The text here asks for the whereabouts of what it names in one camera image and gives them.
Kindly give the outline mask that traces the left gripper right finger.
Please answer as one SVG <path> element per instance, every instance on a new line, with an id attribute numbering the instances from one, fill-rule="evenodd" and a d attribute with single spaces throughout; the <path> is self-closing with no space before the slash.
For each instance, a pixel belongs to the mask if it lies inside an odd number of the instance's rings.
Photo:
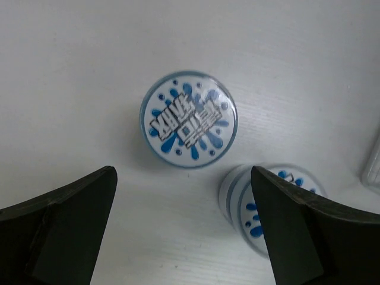
<path id="1" fill-rule="evenodd" d="M 254 166 L 251 186 L 276 284 L 379 284 L 379 214 Z"/>

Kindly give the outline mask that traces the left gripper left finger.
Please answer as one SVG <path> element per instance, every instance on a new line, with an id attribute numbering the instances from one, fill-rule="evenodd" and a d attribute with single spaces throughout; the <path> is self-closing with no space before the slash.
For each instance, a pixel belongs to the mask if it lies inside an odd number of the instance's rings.
<path id="1" fill-rule="evenodd" d="M 105 166 L 1 210 L 1 284 L 90 284 L 116 193 Z"/>

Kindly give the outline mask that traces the blue jar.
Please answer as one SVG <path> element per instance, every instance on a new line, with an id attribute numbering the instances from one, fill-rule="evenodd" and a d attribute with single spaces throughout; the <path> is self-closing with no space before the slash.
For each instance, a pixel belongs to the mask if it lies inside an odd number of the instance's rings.
<path id="1" fill-rule="evenodd" d="M 199 71 L 178 71 L 154 83 L 140 108 L 149 148 L 163 161 L 199 169 L 221 159 L 238 131 L 238 112 L 228 89 Z"/>
<path id="2" fill-rule="evenodd" d="M 319 180 L 308 170 L 289 163 L 260 163 L 260 166 L 298 187 L 327 197 Z M 218 191 L 218 205 L 226 220 L 260 256 L 268 259 L 267 246 L 251 188 L 251 164 L 233 168 Z"/>

